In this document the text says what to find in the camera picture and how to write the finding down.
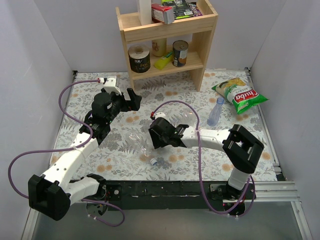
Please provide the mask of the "clear bottle with white cap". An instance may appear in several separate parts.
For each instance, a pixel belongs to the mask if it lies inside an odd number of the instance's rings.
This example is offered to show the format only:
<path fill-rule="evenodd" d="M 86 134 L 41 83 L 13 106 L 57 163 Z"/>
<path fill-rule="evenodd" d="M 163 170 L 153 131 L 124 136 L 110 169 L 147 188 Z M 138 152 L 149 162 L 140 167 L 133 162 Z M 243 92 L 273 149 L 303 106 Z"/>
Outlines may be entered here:
<path fill-rule="evenodd" d="M 188 125 L 190 127 L 194 127 L 196 123 L 197 117 L 195 116 L 194 112 L 189 108 L 185 108 L 182 112 L 181 120 L 176 123 L 176 126 Z"/>

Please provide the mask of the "clear bottle with blue cap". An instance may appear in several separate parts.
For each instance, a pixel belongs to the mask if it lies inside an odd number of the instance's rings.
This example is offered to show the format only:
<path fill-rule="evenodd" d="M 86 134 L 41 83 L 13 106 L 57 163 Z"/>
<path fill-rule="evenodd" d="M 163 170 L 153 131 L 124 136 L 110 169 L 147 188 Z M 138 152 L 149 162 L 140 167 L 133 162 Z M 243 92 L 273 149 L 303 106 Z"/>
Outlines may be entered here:
<path fill-rule="evenodd" d="M 223 97 L 219 97 L 216 100 L 216 104 L 213 107 L 213 109 L 211 110 L 208 119 L 207 119 L 207 124 L 211 127 L 214 127 L 218 124 L 220 116 L 221 116 L 221 112 L 222 112 L 222 106 L 224 104 L 224 98 Z"/>

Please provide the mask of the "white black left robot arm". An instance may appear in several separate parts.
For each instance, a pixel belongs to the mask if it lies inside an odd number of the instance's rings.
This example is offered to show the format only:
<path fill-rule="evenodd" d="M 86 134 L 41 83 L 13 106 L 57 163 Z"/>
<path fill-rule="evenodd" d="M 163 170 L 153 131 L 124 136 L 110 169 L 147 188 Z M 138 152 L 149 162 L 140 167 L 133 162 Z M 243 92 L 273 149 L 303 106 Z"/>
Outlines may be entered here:
<path fill-rule="evenodd" d="M 71 150 L 65 152 L 41 176 L 28 181 L 29 206 L 55 221 L 62 219 L 71 205 L 84 199 L 106 200 L 109 191 L 106 180 L 97 174 L 88 174 L 71 182 L 76 170 L 98 148 L 111 131 L 110 125 L 120 112 L 138 111 L 142 97 L 132 88 L 127 89 L 129 100 L 122 92 L 102 90 L 94 96 L 91 111 L 79 129 Z"/>

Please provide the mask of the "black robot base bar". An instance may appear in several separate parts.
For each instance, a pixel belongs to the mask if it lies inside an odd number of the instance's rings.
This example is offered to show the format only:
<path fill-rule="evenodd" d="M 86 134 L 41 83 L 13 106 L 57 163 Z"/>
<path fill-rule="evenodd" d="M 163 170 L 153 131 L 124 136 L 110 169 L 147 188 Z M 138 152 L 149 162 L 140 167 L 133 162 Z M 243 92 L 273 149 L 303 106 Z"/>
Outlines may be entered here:
<path fill-rule="evenodd" d="M 232 190 L 225 181 L 204 181 L 204 191 L 210 205 L 217 211 L 231 211 L 233 216 L 245 212 L 245 201 L 255 199 L 254 186 L 245 194 Z M 108 181 L 102 188 L 102 201 L 122 210 L 206 209 L 197 181 Z"/>

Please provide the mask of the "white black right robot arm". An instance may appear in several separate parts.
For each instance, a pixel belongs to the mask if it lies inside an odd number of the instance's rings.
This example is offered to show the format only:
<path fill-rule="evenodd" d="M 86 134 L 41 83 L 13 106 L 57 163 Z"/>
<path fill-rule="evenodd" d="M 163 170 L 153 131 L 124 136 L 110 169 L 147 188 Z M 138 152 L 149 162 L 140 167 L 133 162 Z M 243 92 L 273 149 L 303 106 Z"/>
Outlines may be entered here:
<path fill-rule="evenodd" d="M 232 199 L 239 198 L 245 192 L 245 184 L 255 172 L 265 148 L 260 140 L 239 124 L 229 130 L 196 130 L 187 124 L 174 127 L 165 118 L 158 117 L 151 123 L 148 132 L 155 149 L 200 146 L 225 153 L 233 164 L 226 186 L 227 195 Z"/>

